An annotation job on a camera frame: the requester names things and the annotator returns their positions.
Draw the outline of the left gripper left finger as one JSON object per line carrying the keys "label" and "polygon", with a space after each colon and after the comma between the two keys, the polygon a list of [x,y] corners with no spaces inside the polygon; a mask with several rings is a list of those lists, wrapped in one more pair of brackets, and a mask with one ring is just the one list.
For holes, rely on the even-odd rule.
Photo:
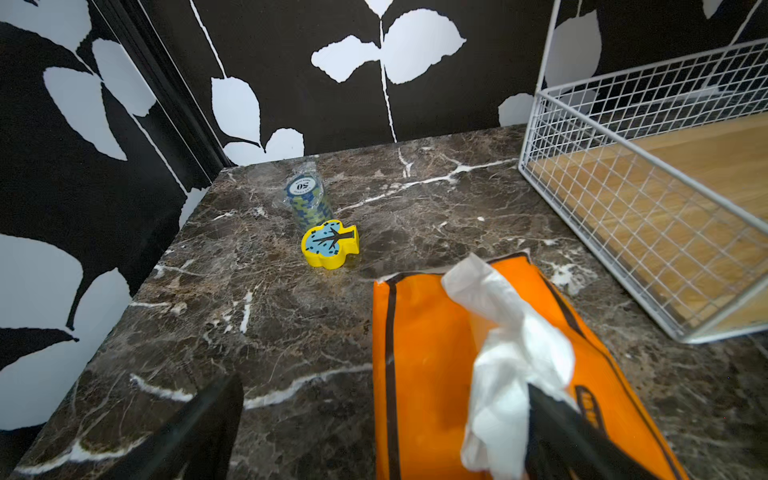
{"label": "left gripper left finger", "polygon": [[243,412],[239,375],[219,377],[121,457],[103,479],[225,479]]}

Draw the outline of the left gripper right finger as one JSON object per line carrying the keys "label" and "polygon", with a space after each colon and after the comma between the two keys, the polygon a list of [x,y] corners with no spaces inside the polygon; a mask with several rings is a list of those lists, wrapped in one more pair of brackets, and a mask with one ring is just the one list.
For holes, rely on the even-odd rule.
{"label": "left gripper right finger", "polygon": [[579,412],[529,387],[525,471],[530,479],[652,479]]}

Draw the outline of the orange tissue pack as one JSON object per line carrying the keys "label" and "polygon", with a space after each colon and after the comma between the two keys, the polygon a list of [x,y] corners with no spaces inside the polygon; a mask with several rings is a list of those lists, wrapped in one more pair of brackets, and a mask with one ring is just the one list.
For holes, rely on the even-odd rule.
{"label": "orange tissue pack", "polygon": [[[687,474],[600,339],[523,252],[491,261],[575,353],[567,391],[582,416],[659,479]],[[438,273],[373,288],[373,390],[379,479],[485,479],[460,461],[472,364],[491,324],[449,299]]]}

